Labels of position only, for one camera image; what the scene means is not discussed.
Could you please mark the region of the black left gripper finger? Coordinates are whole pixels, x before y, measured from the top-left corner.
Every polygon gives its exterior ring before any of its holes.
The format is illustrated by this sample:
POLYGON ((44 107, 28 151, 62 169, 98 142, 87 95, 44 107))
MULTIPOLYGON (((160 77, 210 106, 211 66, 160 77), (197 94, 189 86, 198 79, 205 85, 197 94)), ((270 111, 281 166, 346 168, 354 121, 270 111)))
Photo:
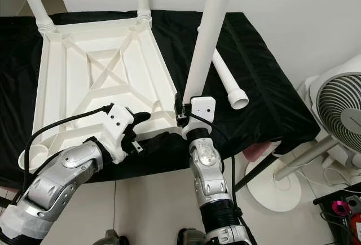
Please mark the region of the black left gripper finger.
POLYGON ((131 115, 133 116, 133 121, 131 122, 131 124, 129 124, 128 129, 134 129, 135 126, 151 118, 150 112, 138 112, 132 113, 131 115))

